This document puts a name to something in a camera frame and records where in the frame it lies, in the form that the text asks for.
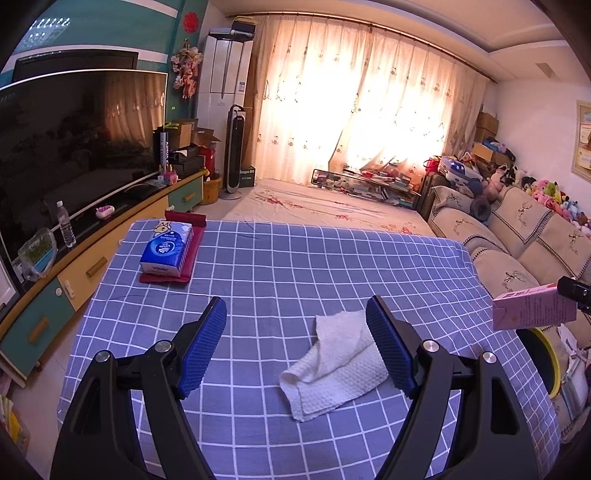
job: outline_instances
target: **silver bolt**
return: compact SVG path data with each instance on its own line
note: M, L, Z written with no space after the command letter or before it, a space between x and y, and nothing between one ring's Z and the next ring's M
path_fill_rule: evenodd
M435 340L425 340L423 342L423 348L427 352L435 353L439 350L439 344Z
M103 362L106 362L110 356L111 354L107 350L101 350L99 353L95 355L95 360L101 364Z
M170 343L168 340L160 340L156 345L154 345L154 350L158 353L166 353L173 347L173 344Z
M484 352L482 358L487 364L494 364L496 362L496 355L492 352Z

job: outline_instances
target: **blue checkered tablecloth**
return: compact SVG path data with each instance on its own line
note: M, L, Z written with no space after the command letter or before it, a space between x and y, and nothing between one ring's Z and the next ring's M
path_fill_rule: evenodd
M90 360L108 349L141 353L197 320L211 296L228 322L201 388L183 402L217 478L373 479L410 405L390 379L314 420L298 423L279 374L316 340L315 315L357 311L374 294L423 339L451 353L495 352L532 431L540 470L560 445L542 380L514 332L491 331L491 300L467 251L441 238L249 222L208 222L190 284L145 285L139 258L157 220L135 222L112 260L76 336L58 418L63 421ZM148 467L163 475L142 403L133 407ZM452 393L429 475L449 451L460 395Z

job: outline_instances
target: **floor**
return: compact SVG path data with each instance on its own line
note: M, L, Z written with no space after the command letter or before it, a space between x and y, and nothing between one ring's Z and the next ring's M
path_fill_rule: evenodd
M244 196L252 189L242 189ZM223 219L241 200L220 200L212 205L198 206L195 213L202 213L210 220ZM14 402L23 423L31 433L27 460L45 479L49 478L51 460L57 442L57 404L66 374L70 352L78 331L78 325L86 307L79 310L42 359L44 368L33 374L26 389L13 384L9 398Z

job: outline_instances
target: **white stripe on wall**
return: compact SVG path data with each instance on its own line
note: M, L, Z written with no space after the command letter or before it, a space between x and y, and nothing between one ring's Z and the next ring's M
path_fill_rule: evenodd
M94 48L97 50L125 50L138 52L138 60L155 61L157 63L168 63L168 55L157 51L142 50L141 48L116 47L114 45L55 45L52 47L36 48L35 50L22 51L12 55L2 69L2 73L14 70L14 64L18 59L40 53L48 53L60 50L80 50L81 48Z
M142 7L156 10L157 12L168 15L169 17L177 18L178 10L168 5L161 4L156 0L122 0L123 2L129 2L130 4L141 5Z

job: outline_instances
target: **blue tissue package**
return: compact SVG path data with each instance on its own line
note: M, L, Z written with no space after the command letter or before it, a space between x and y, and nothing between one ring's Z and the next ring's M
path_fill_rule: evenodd
M193 225L160 220L139 264L145 273L180 277L193 236Z

